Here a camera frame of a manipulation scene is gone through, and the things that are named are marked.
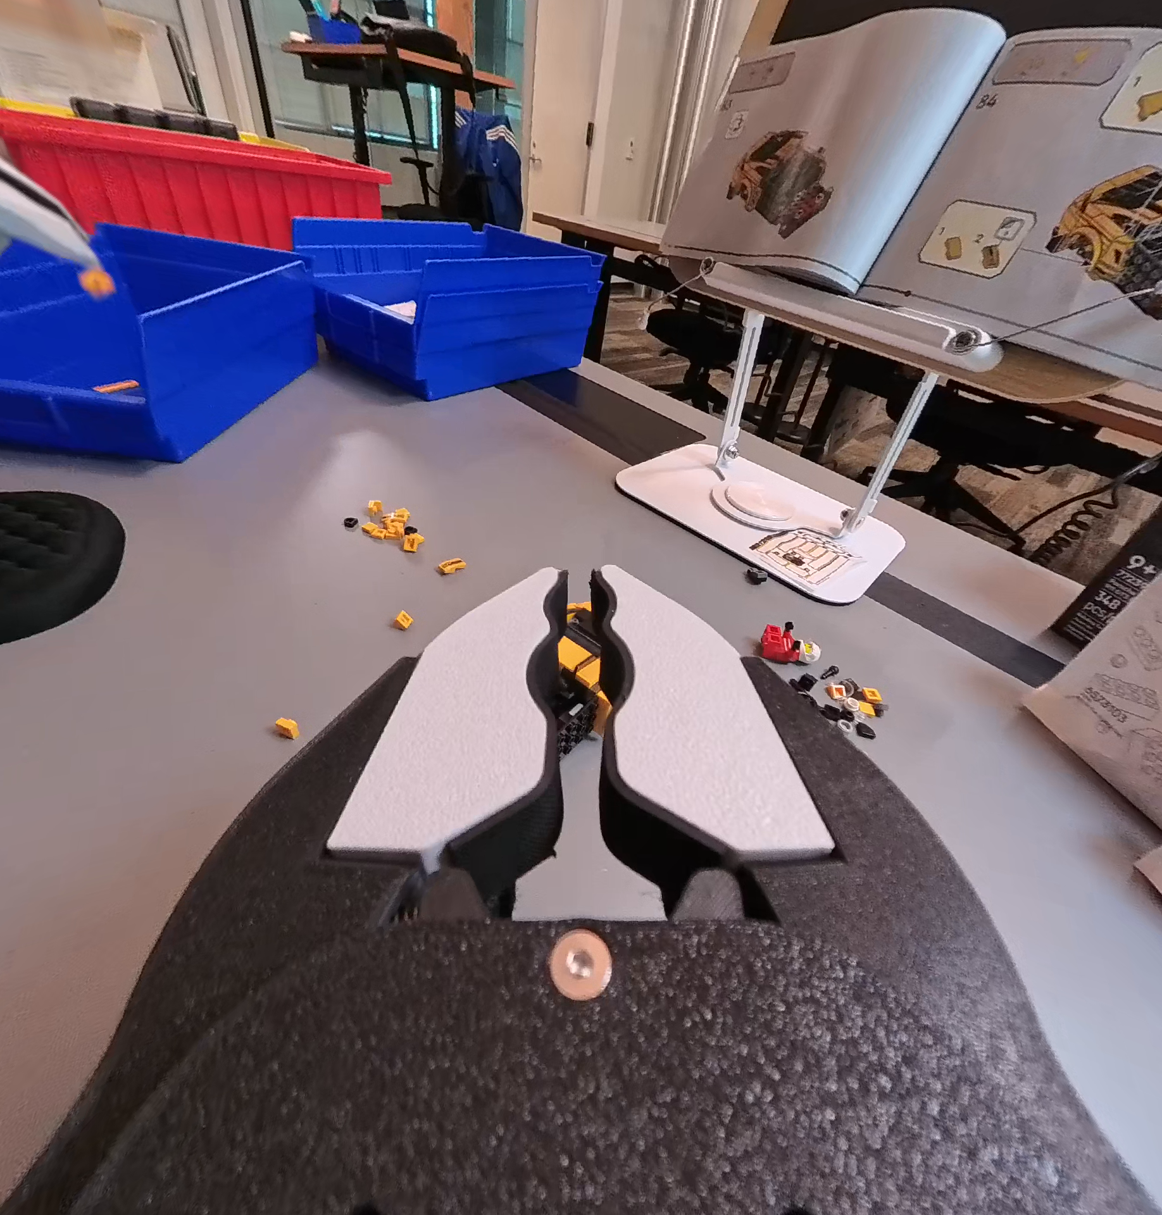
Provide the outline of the black office chair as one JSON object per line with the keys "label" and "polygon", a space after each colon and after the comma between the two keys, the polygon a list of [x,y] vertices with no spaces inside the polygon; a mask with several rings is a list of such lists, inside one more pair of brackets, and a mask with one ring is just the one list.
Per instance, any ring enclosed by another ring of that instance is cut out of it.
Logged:
{"label": "black office chair", "polygon": [[686,371],[679,382],[660,390],[691,404],[708,415],[723,413],[728,397],[712,386],[714,371],[729,371],[736,362],[742,327],[728,306],[689,289],[695,279],[678,282],[643,314],[643,329],[660,342],[666,352],[682,356]]}
{"label": "black office chair", "polygon": [[458,172],[460,177],[454,183],[451,190],[446,190],[443,186],[435,184],[434,182],[431,182],[431,175],[435,172],[435,167],[431,163],[423,161],[418,157],[404,157],[401,161],[405,163],[407,165],[412,167],[418,172],[419,179],[420,179],[422,192],[424,194],[424,200],[422,203],[403,205],[403,206],[397,207],[394,211],[396,215],[400,218],[407,218],[407,219],[413,219],[413,218],[434,219],[434,221],[442,219],[442,218],[460,219],[460,218],[457,218],[457,214],[455,214],[455,203],[453,200],[453,194],[457,190],[457,184],[461,177],[461,173]]}

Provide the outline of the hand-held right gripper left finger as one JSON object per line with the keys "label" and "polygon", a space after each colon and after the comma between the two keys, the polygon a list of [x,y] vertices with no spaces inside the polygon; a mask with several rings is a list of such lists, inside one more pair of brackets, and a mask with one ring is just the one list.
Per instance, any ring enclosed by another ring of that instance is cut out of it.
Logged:
{"label": "hand-held right gripper left finger", "polygon": [[327,838],[332,858],[527,873],[559,838],[559,676],[568,572],[542,568],[445,628],[415,660]]}

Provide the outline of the yellow black lego car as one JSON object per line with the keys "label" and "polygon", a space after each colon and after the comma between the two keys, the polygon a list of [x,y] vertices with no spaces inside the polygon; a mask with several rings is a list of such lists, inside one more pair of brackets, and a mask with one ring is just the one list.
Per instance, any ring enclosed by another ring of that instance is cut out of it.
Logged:
{"label": "yellow black lego car", "polygon": [[568,603],[565,617],[559,640],[559,674],[549,698],[560,758],[591,736],[603,737],[613,710],[602,685],[602,643],[591,602]]}

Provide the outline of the blue jacket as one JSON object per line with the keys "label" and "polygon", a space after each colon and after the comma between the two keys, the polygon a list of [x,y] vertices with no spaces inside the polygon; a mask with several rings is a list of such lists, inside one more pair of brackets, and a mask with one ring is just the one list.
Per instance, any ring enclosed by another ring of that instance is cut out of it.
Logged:
{"label": "blue jacket", "polygon": [[453,194],[457,218],[523,228],[523,164],[508,114],[469,108],[454,114],[454,152],[461,177]]}

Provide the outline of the background standing desk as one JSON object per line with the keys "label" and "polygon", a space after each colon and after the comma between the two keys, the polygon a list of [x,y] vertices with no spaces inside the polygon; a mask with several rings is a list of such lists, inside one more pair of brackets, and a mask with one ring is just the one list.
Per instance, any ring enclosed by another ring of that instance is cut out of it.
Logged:
{"label": "background standing desk", "polygon": [[371,165],[365,102],[369,92],[392,91],[400,81],[436,91],[442,127],[438,157],[442,171],[447,172],[457,168],[455,93],[462,91],[466,83],[474,85],[474,93],[512,92],[518,87],[506,76],[474,69],[472,76],[466,77],[462,66],[450,59],[408,49],[389,50],[377,42],[332,43],[286,39],[281,42],[279,50],[285,57],[300,62],[305,80],[346,88],[352,157],[356,164],[366,168]]}

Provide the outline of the lego set box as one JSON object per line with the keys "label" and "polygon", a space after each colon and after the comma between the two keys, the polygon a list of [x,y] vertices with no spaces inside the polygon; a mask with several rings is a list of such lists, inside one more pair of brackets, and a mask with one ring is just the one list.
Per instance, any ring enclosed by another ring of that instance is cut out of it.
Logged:
{"label": "lego set box", "polygon": [[1051,630],[1083,647],[1162,572],[1162,502],[1056,618]]}

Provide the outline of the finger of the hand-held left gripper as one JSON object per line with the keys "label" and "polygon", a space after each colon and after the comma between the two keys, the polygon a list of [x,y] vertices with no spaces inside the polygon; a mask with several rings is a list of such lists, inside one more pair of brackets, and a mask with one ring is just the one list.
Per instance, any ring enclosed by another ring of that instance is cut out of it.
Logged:
{"label": "finger of the hand-held left gripper", "polygon": [[92,268],[89,238],[61,205],[53,199],[39,203],[0,184],[0,255],[13,241],[57,256],[80,270]]}
{"label": "finger of the hand-held left gripper", "polygon": [[[8,160],[4,160],[1,157],[0,157],[0,184],[4,186],[5,188],[15,188],[19,192],[26,194],[28,198],[35,199],[39,203],[42,203],[47,199],[53,199],[55,205],[60,205],[51,194],[42,190],[39,186],[37,186],[34,182],[31,182],[28,177],[26,177],[23,173],[20,173]],[[98,266],[99,263],[100,263],[100,259],[96,255],[96,252],[92,249],[92,264]]]}

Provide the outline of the white book stand tray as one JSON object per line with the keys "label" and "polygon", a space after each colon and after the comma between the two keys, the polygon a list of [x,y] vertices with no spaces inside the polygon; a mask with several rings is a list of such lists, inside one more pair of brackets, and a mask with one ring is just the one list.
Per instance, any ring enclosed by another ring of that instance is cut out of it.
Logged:
{"label": "white book stand tray", "polygon": [[986,373],[1003,358],[1001,343],[961,355],[953,352],[959,336],[972,339],[982,328],[832,294],[769,272],[714,262],[702,283],[710,294],[728,297],[771,320],[927,370]]}

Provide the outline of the lego instruction booklet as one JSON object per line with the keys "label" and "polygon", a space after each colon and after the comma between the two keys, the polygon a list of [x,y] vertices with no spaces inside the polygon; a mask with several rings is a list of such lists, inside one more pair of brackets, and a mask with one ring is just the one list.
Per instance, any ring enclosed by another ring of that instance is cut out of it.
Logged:
{"label": "lego instruction booklet", "polygon": [[[790,3],[664,229],[1001,335],[1162,279],[1162,3]],[[1021,335],[1162,392],[1162,295]]]}

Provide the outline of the red storage bin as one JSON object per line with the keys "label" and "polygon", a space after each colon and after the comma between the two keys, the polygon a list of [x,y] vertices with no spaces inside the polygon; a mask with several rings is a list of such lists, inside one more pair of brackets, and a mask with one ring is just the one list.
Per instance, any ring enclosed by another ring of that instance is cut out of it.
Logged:
{"label": "red storage bin", "polygon": [[0,139],[87,230],[290,251],[294,218],[381,218],[390,184],[386,171],[308,150],[1,107]]}

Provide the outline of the orange lego pieces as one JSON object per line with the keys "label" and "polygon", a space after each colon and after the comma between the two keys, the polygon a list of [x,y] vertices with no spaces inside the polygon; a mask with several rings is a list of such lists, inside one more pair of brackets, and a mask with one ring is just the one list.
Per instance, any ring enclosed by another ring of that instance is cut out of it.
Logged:
{"label": "orange lego pieces", "polygon": [[[419,534],[403,534],[404,522],[409,522],[411,519],[411,514],[407,508],[384,511],[380,499],[370,499],[367,502],[365,518],[355,515],[347,516],[358,518],[361,521],[361,525],[352,531],[359,531],[375,542],[399,544],[400,552],[407,554],[416,554],[426,542],[426,537],[420,530]],[[465,571],[468,563],[461,556],[451,556],[441,560],[435,568],[439,576],[450,577]],[[400,610],[392,617],[390,628],[405,632],[413,622],[413,615],[407,610]],[[276,718],[272,724],[272,732],[275,736],[286,740],[297,740],[300,737],[300,724],[293,718]]]}

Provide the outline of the white stand base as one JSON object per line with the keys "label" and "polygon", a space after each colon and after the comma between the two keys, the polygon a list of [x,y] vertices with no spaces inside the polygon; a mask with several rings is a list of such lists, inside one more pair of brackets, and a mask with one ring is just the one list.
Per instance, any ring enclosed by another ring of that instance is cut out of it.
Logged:
{"label": "white stand base", "polygon": [[[903,534],[876,516],[858,531],[836,538],[847,510],[841,502],[769,468],[738,457],[727,480],[713,470],[717,447],[693,443],[647,462],[626,466],[617,476],[621,493],[714,544],[750,568],[827,605],[846,606],[861,599],[906,548]],[[832,580],[809,586],[767,571],[750,553],[766,534],[811,529],[843,542],[862,556],[862,564]]]}

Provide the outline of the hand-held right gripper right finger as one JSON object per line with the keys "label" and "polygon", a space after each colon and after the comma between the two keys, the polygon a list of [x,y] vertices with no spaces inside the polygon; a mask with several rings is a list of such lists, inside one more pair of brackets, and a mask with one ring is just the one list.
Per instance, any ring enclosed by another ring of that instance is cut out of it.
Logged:
{"label": "hand-held right gripper right finger", "polygon": [[618,796],[733,864],[830,857],[832,834],[738,649],[617,565],[592,572],[591,607]]}

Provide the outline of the pile of small lego parts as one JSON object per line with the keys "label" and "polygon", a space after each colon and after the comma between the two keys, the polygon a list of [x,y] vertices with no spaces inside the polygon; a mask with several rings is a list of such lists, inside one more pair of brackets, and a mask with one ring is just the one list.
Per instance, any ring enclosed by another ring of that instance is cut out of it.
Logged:
{"label": "pile of small lego parts", "polygon": [[884,694],[874,686],[860,683],[830,664],[817,674],[804,672],[788,679],[792,690],[846,735],[862,740],[877,737],[879,723],[889,710]]}

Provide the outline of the large white paper bag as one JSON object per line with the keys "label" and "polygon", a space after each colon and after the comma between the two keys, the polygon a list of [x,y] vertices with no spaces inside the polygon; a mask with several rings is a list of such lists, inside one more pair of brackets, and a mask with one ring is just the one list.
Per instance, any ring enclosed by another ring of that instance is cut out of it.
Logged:
{"label": "large white paper bag", "polygon": [[1025,708],[1162,831],[1162,572]]}

